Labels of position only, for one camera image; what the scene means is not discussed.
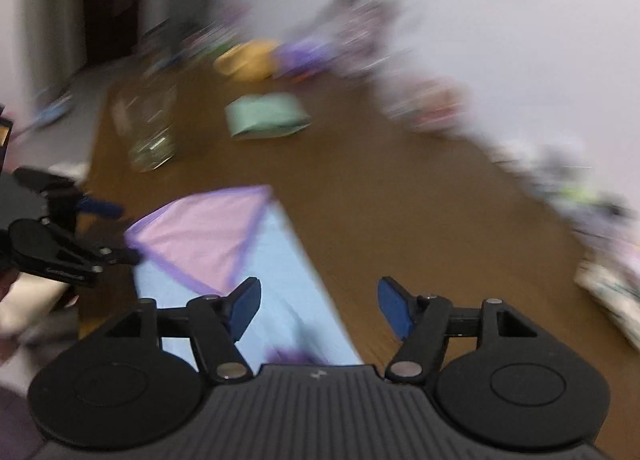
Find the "metal screw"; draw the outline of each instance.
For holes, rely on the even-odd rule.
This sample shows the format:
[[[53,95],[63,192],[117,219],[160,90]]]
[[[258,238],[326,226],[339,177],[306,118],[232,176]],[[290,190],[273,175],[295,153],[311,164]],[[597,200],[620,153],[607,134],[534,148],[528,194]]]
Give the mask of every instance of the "metal screw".
[[[422,373],[422,366],[414,361],[399,361],[392,364],[389,369],[398,377],[417,377]]]
[[[222,363],[216,373],[223,379],[240,379],[246,375],[246,367],[240,363]]]

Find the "pink cloth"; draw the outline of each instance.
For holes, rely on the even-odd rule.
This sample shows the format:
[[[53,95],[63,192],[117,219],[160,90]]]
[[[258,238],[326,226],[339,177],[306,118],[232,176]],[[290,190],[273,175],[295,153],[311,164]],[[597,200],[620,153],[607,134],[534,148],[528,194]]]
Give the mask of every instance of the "pink cloth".
[[[125,237],[184,286],[203,295],[227,295],[237,286],[269,199],[267,186],[188,196],[137,221]]]

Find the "black circular disc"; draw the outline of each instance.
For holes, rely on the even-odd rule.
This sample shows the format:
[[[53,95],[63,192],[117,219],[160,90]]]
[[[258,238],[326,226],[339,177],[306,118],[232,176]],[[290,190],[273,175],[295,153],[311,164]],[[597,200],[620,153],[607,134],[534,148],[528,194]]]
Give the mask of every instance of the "black circular disc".
[[[138,339],[72,348],[36,376],[28,401],[40,429],[73,447],[118,450],[177,429],[202,398],[182,359]]]
[[[436,401],[466,433],[511,450],[592,440],[609,407],[602,376],[568,348],[505,339],[451,361]]]

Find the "wooden floor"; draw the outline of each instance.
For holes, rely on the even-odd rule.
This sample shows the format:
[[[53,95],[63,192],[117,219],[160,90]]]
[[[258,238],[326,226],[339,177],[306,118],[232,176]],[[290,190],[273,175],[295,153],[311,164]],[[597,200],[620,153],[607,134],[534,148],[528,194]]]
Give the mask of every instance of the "wooden floor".
[[[144,174],[129,170],[108,104],[90,189],[123,203],[135,220],[191,193],[271,185],[368,363],[382,366],[398,346],[376,305],[383,275],[462,306],[502,298],[604,374],[611,407],[597,444],[613,458],[637,460],[640,354],[575,286],[583,249],[568,228],[471,143],[409,133],[376,113],[365,90],[331,77],[291,88],[312,116],[308,129],[230,140],[226,104],[288,86],[223,82],[206,65],[183,72],[178,154]],[[104,283],[82,294],[84,331],[134,299],[126,271]],[[453,340],[448,356],[472,347],[470,339]]]

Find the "person's hand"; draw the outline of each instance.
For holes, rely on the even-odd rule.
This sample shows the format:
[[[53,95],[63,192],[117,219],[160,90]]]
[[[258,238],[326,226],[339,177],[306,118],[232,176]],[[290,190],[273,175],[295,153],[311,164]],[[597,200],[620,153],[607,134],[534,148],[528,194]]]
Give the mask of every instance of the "person's hand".
[[[17,268],[0,272],[0,300],[9,293],[19,274],[20,272]],[[17,349],[18,341],[15,337],[0,337],[0,364],[9,360]]]

